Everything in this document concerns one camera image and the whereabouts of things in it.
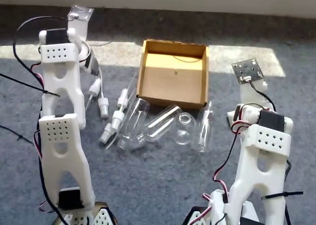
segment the white 3d-printed bracket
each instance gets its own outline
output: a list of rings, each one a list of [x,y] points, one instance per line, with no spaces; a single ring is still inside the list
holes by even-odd
[[[76,114],[63,117],[44,116],[39,120],[42,168],[48,196],[57,206],[60,179],[69,172],[78,183],[85,211],[91,211],[95,195],[88,161],[81,147]]]
[[[282,193],[286,170],[286,160],[290,154],[291,135],[251,125],[242,134],[242,144],[236,180],[232,185],[228,204],[224,213],[230,225],[238,225],[243,203],[253,189],[257,188],[262,196]],[[258,158],[269,155],[267,171],[258,168]],[[285,199],[276,197],[263,200],[266,211],[266,225],[283,225]]]
[[[268,89],[268,85],[264,81],[264,79],[253,81],[252,84],[260,92],[265,92]],[[251,87],[249,83],[244,83],[240,85],[240,100],[241,100],[241,104],[257,103],[266,108],[272,107],[272,105],[267,100],[265,100],[263,96],[258,94]],[[235,114],[235,111],[231,111],[227,113],[227,117],[228,117],[228,121],[230,125],[232,125],[234,114]]]
[[[45,90],[60,94],[66,92],[74,106],[74,113],[78,116],[80,129],[85,128],[84,96],[80,86],[79,74],[79,49],[81,42],[76,38],[74,29],[68,30],[69,39],[74,43],[62,43],[45,45],[46,31],[39,34],[41,50],[41,65],[43,67],[43,78]],[[65,76],[58,78],[57,72],[60,67],[66,69]],[[42,116],[55,115],[58,96],[43,94]]]
[[[82,214],[75,213],[74,215],[67,214],[64,217],[69,225],[87,225],[87,218]],[[106,209],[100,209],[93,220],[94,225],[114,225],[114,222]]]

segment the cable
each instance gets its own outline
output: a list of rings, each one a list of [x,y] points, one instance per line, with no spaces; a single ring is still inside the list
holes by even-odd
[[[89,51],[88,51],[87,56],[84,59],[79,61],[80,63],[86,61],[91,54],[91,47],[89,46],[89,44],[85,40],[82,40],[82,42],[88,47]]]
[[[217,221],[215,225],[218,225],[225,217],[226,217],[226,214],[224,214],[224,216],[219,221]]]
[[[197,221],[200,221],[203,217],[205,217],[205,215],[212,209],[212,205],[207,207],[198,217],[196,217],[195,219],[193,219],[189,225],[193,225],[195,224]]]
[[[242,115],[242,110],[245,106],[247,105],[255,105],[255,106],[258,106],[260,107],[262,110],[265,110],[265,108],[263,106],[261,106],[260,104],[257,104],[257,103],[246,103],[244,105],[241,106],[240,110],[239,110],[239,120],[241,120],[241,115]]]
[[[31,65],[30,70],[33,71],[33,67],[34,66],[39,66],[41,64],[41,62],[37,62]]]
[[[207,201],[210,201],[211,200],[211,196],[209,194],[206,194],[206,193],[203,193],[202,194],[202,198],[207,200]]]
[[[290,162],[290,160],[286,160],[286,163],[287,163],[287,169],[285,171],[285,180],[284,182],[286,181],[286,178],[288,176],[288,174],[290,173],[291,169],[292,169],[292,163]]]
[[[273,101],[272,101],[265,93],[260,92],[259,90],[257,90],[257,89],[255,88],[255,86],[253,85],[252,82],[249,82],[249,83],[250,83],[251,87],[253,88],[253,90],[255,90],[258,94],[260,94],[261,96],[263,96],[265,99],[267,99],[267,100],[271,103],[271,105],[272,105],[272,107],[273,107],[273,110],[276,112],[276,106],[275,106],[275,104],[273,103]]]
[[[133,78],[130,80],[130,82],[129,82],[129,84],[128,84],[128,87],[127,87],[127,92],[129,92],[129,88],[131,87],[133,80],[134,80],[135,77],[137,76],[137,73],[138,73],[138,72],[136,72],[136,73],[133,75]]]
[[[232,153],[234,144],[235,144],[235,142],[236,142],[236,139],[237,139],[237,136],[238,136],[238,132],[239,132],[239,130],[240,130],[242,127],[246,127],[246,126],[240,126],[240,127],[237,129],[237,131],[236,131],[236,133],[235,133],[235,137],[234,137],[233,143],[232,143],[232,146],[231,146],[231,149],[229,150],[229,153],[228,153],[228,155],[227,155],[227,158],[226,158],[225,162],[224,162],[218,169],[216,169],[216,171],[214,172],[213,178],[212,178],[213,181],[218,182],[218,183],[221,184],[221,186],[222,186],[223,189],[224,189],[226,198],[228,198],[228,189],[227,189],[227,186],[226,186],[226,184],[225,184],[222,180],[216,179],[216,177],[217,177],[217,175],[219,174],[219,172],[225,167],[226,163],[228,162],[228,160],[229,160],[229,158],[230,158],[230,156],[231,156],[231,153]]]
[[[34,132],[33,141],[34,141],[34,146],[36,148],[36,151],[38,152],[39,158],[41,160],[42,159],[42,153],[40,151],[40,147],[39,147],[38,142],[36,140],[36,134],[39,133],[39,132],[40,132],[40,130],[37,130],[37,131]]]
[[[286,178],[289,174],[289,172],[291,171],[292,169],[292,163],[290,162],[290,160],[286,160],[286,163],[287,163],[287,169],[285,171],[285,179],[284,179],[284,182],[286,181]],[[285,203],[285,220],[286,220],[286,223],[287,225],[291,225],[291,219],[290,219],[290,215],[288,213],[288,208],[287,208],[287,204]]]
[[[33,85],[30,85],[30,84],[28,84],[28,83],[19,81],[19,80],[14,79],[14,78],[12,78],[12,77],[10,77],[10,76],[7,76],[7,75],[1,74],[1,73],[0,73],[0,76],[5,77],[5,78],[7,78],[7,79],[9,79],[9,80],[11,80],[11,81],[17,82],[17,83],[19,83],[19,84],[21,84],[21,85],[27,86],[27,87],[29,87],[29,88],[32,88],[32,89],[41,91],[42,93],[51,94],[51,95],[60,97],[60,95],[58,95],[57,93],[52,93],[52,92],[49,92],[49,91],[47,91],[47,90],[37,88],[37,87],[35,87],[35,86],[33,86]]]
[[[28,71],[30,72],[36,79],[37,81],[41,84],[42,88],[44,88],[44,86],[42,85],[41,83],[41,79],[31,71],[31,69],[18,57],[17,53],[16,53],[16,42],[17,42],[17,39],[18,39],[18,32],[23,28],[24,25],[26,25],[27,23],[30,23],[32,21],[35,21],[35,20],[39,20],[39,19],[57,19],[57,20],[64,20],[64,21],[67,21],[68,19],[66,18],[61,18],[61,17],[54,17],[54,16],[38,16],[38,17],[34,17],[34,18],[31,18],[31,19],[28,19],[26,20],[25,22],[23,22],[16,30],[16,34],[15,34],[15,37],[14,37],[14,41],[13,41],[13,44],[12,44],[12,48],[13,48],[13,54],[15,56],[15,58],[18,60],[18,62]]]
[[[101,98],[104,98],[104,94],[103,94],[103,77],[102,77],[102,71],[99,68],[99,75],[100,75],[100,79],[101,79]]]
[[[15,134],[16,136],[18,136],[18,138],[16,140],[22,139],[30,144],[33,144],[32,141],[28,140],[27,138],[25,138],[23,135],[20,135],[19,133],[17,133],[16,131],[10,129],[9,127],[6,127],[4,125],[0,125],[0,128],[8,130],[10,132],[12,132],[13,134]]]
[[[247,121],[244,121],[244,120],[237,120],[235,121],[232,126],[231,126],[231,131],[236,134],[236,131],[233,130],[234,126],[237,125],[237,124],[245,124],[246,126],[245,127],[249,127],[251,124],[248,123]]]

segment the black wire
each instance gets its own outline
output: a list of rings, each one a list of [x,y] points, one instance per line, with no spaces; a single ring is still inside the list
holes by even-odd
[[[260,92],[259,90],[257,90],[257,89],[255,88],[255,86],[253,85],[252,82],[249,82],[249,83],[250,83],[251,87],[253,88],[253,90],[255,90],[258,94],[260,94],[261,96],[263,96],[265,99],[267,99],[267,100],[272,104],[273,110],[276,112],[276,106],[275,106],[275,104],[273,103],[273,101],[272,101],[265,93]]]
[[[6,127],[4,125],[0,125],[0,128],[8,130],[10,132],[12,132],[13,134],[15,134],[16,136],[18,136],[18,138],[16,140],[22,139],[28,143],[30,143],[31,145],[33,144],[32,141],[28,140],[27,138],[25,138],[23,135],[20,135],[19,133],[17,133],[16,131],[10,129],[9,127]]]
[[[217,221],[215,225],[218,225],[225,217],[226,217],[226,214],[224,214],[224,216],[219,221]]]
[[[16,42],[17,42],[17,38],[18,38],[18,32],[21,30],[21,28],[23,28],[24,25],[26,25],[27,23],[30,23],[32,21],[35,21],[35,20],[39,20],[39,19],[57,19],[57,20],[64,20],[64,21],[67,21],[68,19],[66,18],[62,18],[62,17],[54,17],[54,16],[38,16],[38,17],[34,17],[34,18],[31,18],[31,19],[28,19],[26,20],[25,22],[23,22],[19,27],[18,29],[16,30],[16,34],[15,34],[15,37],[14,37],[14,41],[13,41],[13,44],[12,44],[12,48],[13,48],[13,54],[15,56],[15,58],[18,60],[18,62],[28,71],[30,72],[36,79],[37,81],[41,84],[42,88],[44,88],[44,85],[42,84],[40,78],[30,70],[30,68],[18,57],[17,53],[16,53]]]
[[[227,158],[226,158],[225,162],[224,162],[219,168],[217,168],[216,171],[214,172],[214,175],[213,175],[213,178],[212,178],[213,181],[220,183],[222,187],[224,187],[224,186],[222,185],[221,180],[219,180],[219,179],[214,179],[214,176],[215,176],[216,174],[218,174],[218,172],[221,171],[221,170],[223,169],[223,167],[225,167],[226,163],[228,162],[228,160],[229,160],[229,158],[230,158],[230,156],[231,156],[231,154],[232,154],[233,147],[234,147],[234,145],[235,145],[235,142],[236,142],[236,139],[237,139],[237,136],[238,136],[238,132],[239,132],[239,130],[240,130],[242,127],[244,127],[244,126],[240,126],[240,127],[237,129],[236,133],[235,133],[235,137],[234,137],[233,143],[232,143],[232,145],[231,145],[231,149],[229,150],[229,153],[228,153],[228,155],[227,155]]]
[[[19,81],[19,80],[15,79],[15,78],[12,78],[12,77],[10,77],[10,76],[7,76],[7,75],[1,74],[1,73],[0,73],[0,76],[2,76],[2,77],[4,77],[4,78],[7,78],[7,79],[9,79],[9,80],[11,80],[11,81],[17,82],[17,83],[19,83],[19,84],[22,84],[22,85],[24,85],[24,86],[27,86],[27,87],[29,87],[29,88],[32,88],[32,89],[41,91],[42,93],[51,94],[51,95],[60,97],[60,95],[58,95],[57,93],[52,93],[52,92],[49,92],[49,91],[47,91],[47,90],[44,90],[44,89],[41,89],[41,88],[37,88],[37,87],[35,87],[35,86],[33,86],[33,85],[30,85],[30,84],[28,84],[28,83]]]
[[[287,178],[289,172],[292,169],[292,163],[288,159],[286,160],[286,163],[287,163],[287,169],[285,171],[285,180],[284,180],[284,182],[286,181],[286,178]]]
[[[286,181],[286,178],[289,174],[289,172],[291,171],[292,169],[292,163],[290,162],[290,160],[286,160],[286,163],[287,163],[287,169],[285,171],[285,179],[284,179],[284,182]],[[287,209],[287,204],[285,203],[285,220],[286,220],[286,224],[287,225],[291,225],[291,219],[290,219],[290,214],[288,213],[288,209]]]
[[[39,121],[37,123],[36,126],[36,130],[40,130],[40,126],[39,126]],[[38,145],[39,145],[39,151],[41,152],[41,138],[40,138],[40,133],[38,133]],[[39,176],[40,176],[40,183],[41,183],[41,187],[43,189],[44,192],[44,196],[46,201],[48,202],[49,206],[56,212],[57,216],[59,217],[59,219],[61,220],[61,222],[64,223],[64,225],[68,225],[68,223],[65,221],[65,219],[63,218],[62,214],[59,212],[59,210],[56,208],[56,206],[51,202],[47,190],[46,190],[46,186],[45,186],[45,180],[44,180],[44,175],[43,175],[43,168],[41,165],[41,160],[39,158]]]

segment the open cardboard box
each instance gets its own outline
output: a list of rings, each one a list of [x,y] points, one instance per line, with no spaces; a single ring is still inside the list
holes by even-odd
[[[144,41],[137,96],[154,105],[202,108],[208,98],[208,47]]]

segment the red wire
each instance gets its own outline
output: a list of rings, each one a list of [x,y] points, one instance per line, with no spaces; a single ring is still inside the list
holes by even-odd
[[[216,179],[216,177],[217,177],[217,175],[219,174],[219,172],[220,172],[220,171],[225,167],[225,165],[227,164],[227,162],[228,162],[228,160],[229,160],[229,158],[230,158],[230,156],[231,156],[231,153],[232,153],[234,144],[235,144],[235,142],[236,142],[236,139],[237,139],[237,135],[238,135],[238,133],[239,133],[239,130],[240,130],[241,128],[243,128],[243,127],[248,128],[248,126],[243,126],[243,125],[240,126],[240,127],[238,127],[238,129],[237,129],[237,131],[236,131],[236,133],[235,133],[235,137],[234,137],[234,140],[233,140],[231,149],[230,149],[230,151],[229,151],[229,153],[228,153],[228,156],[227,156],[225,162],[224,162],[218,169],[216,169],[216,171],[215,171],[215,173],[214,173],[214,175],[213,175],[213,178],[212,178],[213,181],[218,182],[218,183],[221,184],[221,186],[223,187],[223,190],[224,190],[225,195],[226,195],[227,198],[228,198],[228,190],[227,190],[226,184],[224,183],[224,181]]]
[[[38,152],[38,155],[40,157],[40,159],[42,158],[42,153],[40,152],[40,147],[38,145],[38,142],[36,140],[36,134],[39,133],[40,130],[37,130],[35,131],[34,135],[33,135],[33,140],[34,140],[34,145],[35,145],[35,148],[36,148],[36,151]]]
[[[248,122],[246,122],[246,121],[244,121],[244,120],[237,120],[237,121],[235,121],[235,122],[232,124],[232,126],[231,126],[231,131],[232,131],[234,134],[236,134],[236,131],[234,131],[233,128],[234,128],[234,126],[237,125],[237,124],[245,124],[245,125],[246,125],[245,127],[249,127],[249,126],[251,125],[250,123],[248,123]]]

